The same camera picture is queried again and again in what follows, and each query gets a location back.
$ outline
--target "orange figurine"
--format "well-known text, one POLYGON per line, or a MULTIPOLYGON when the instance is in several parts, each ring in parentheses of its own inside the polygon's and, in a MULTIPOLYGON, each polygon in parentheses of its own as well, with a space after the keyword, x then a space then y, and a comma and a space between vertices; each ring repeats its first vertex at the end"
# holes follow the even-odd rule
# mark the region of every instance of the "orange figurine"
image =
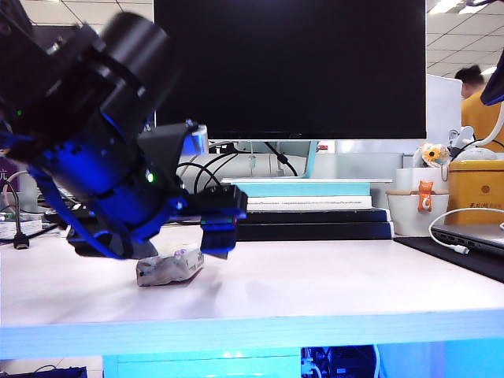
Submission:
POLYGON ((434 193, 432 191, 433 185, 433 181, 420 181, 420 185, 418 186, 418 194, 420 195, 420 201, 418 202, 418 211, 432 211, 431 195, 434 193))

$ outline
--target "desk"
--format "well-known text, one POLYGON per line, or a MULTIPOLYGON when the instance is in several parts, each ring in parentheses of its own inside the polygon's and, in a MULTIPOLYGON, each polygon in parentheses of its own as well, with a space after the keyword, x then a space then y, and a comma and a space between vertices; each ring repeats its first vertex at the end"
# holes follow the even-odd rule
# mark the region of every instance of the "desk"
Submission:
POLYGON ((0 254, 0 359, 504 336, 503 284, 390 240, 239 243, 189 283, 147 288, 136 261, 81 258, 55 235, 0 254))

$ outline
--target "black monitor screen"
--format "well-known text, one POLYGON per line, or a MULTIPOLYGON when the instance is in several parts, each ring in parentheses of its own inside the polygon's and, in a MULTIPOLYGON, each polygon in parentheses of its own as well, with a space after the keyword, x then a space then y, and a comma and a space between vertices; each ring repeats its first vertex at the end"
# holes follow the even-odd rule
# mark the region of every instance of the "black monitor screen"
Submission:
POLYGON ((424 0, 154 0, 173 38, 157 124, 212 139, 425 137, 424 0))

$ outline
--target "laptop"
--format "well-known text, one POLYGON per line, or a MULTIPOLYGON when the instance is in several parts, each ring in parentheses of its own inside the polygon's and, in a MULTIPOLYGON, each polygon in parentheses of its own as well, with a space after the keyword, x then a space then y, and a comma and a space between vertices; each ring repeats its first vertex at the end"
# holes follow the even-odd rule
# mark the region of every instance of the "laptop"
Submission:
POLYGON ((472 251, 497 254, 504 258, 504 231, 498 224, 437 224, 432 234, 447 244, 459 244, 472 251))

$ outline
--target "yellow shirt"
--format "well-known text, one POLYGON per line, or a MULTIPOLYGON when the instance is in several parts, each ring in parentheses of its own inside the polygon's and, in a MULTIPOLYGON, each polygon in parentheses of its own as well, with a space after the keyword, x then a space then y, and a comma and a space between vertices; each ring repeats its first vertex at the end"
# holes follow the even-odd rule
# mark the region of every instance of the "yellow shirt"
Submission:
MULTIPOLYGON (((500 103, 492 106, 484 105, 480 100, 482 93, 483 91, 478 91, 462 101, 462 126, 472 126, 477 139, 484 139, 490 135, 501 109, 500 103)), ((504 143, 504 128, 495 139, 504 143)), ((484 147, 495 152, 504 152, 504 148, 497 143, 489 143, 484 147)))

